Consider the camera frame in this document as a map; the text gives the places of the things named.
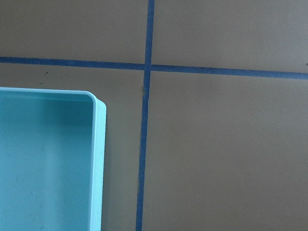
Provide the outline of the teal plastic storage bin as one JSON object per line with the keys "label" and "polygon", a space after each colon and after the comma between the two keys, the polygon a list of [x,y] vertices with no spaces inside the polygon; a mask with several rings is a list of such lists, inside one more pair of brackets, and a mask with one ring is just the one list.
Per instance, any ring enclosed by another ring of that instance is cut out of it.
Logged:
{"label": "teal plastic storage bin", "polygon": [[0,89],[0,228],[99,231],[106,105],[88,91]]}

